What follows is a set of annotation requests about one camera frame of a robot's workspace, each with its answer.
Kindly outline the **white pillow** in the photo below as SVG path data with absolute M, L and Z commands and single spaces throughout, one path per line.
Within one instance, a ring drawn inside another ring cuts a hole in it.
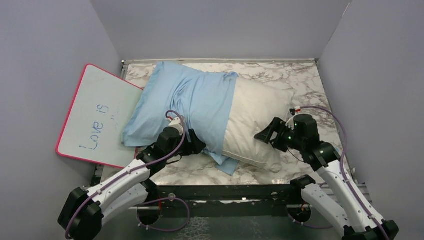
M 254 136 L 274 118 L 285 120 L 295 92 L 237 78 L 222 154 L 272 173 L 282 169 L 280 154 Z

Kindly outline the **light blue pillowcase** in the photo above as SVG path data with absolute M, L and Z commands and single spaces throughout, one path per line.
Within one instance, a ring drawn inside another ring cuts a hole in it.
M 174 62 L 156 64 L 134 113 L 123 129 L 125 147 L 146 147 L 154 143 L 169 125 L 166 112 L 184 120 L 206 147 L 202 150 L 216 167 L 232 176 L 238 160 L 224 156 L 224 138 L 239 75 L 233 71 L 205 72 Z

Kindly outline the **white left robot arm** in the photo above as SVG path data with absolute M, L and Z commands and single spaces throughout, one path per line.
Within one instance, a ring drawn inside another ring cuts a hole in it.
M 166 127 L 156 142 L 142 150 L 124 169 L 88 189 L 74 189 L 58 217 L 68 240 L 92 240 L 114 216 L 135 205 L 160 206 L 157 185 L 151 177 L 176 156 L 201 153 L 206 144 L 193 129 Z

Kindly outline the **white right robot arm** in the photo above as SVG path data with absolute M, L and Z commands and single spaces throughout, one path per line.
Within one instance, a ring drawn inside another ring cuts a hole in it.
M 289 199 L 312 205 L 331 223 L 343 240 L 393 240 L 399 227 L 386 220 L 366 199 L 353 179 L 348 176 L 341 156 L 332 144 L 320 139 L 316 120 L 309 114 L 298 114 L 291 122 L 276 117 L 254 138 L 274 149 L 297 150 L 304 163 L 324 180 L 336 199 L 329 197 L 309 176 L 290 182 Z

